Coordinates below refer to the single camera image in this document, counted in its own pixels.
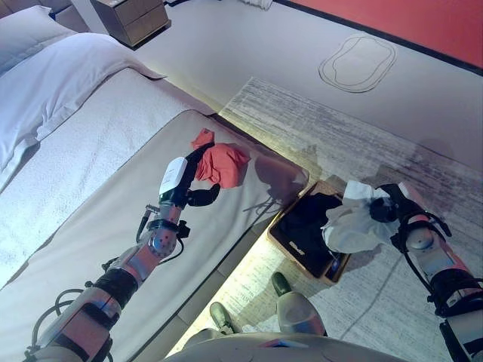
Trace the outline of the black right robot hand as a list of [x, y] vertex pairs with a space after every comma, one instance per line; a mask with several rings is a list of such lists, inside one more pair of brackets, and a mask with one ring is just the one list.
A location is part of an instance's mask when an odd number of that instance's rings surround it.
[[387, 196], [381, 196], [371, 202], [371, 218], [383, 223], [395, 222], [411, 224], [416, 221], [428, 222], [427, 212], [415, 201], [405, 196], [397, 184], [385, 184], [377, 188]]

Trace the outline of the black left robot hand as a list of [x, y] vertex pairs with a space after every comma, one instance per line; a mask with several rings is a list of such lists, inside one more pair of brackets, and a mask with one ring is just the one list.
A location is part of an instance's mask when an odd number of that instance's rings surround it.
[[184, 208], [208, 206], [220, 194], [220, 184], [215, 183], [209, 189], [191, 190], [191, 185], [197, 173], [198, 164], [206, 151], [214, 146], [208, 143], [192, 151], [186, 157], [173, 159], [167, 166], [158, 192], [158, 204], [173, 204]]

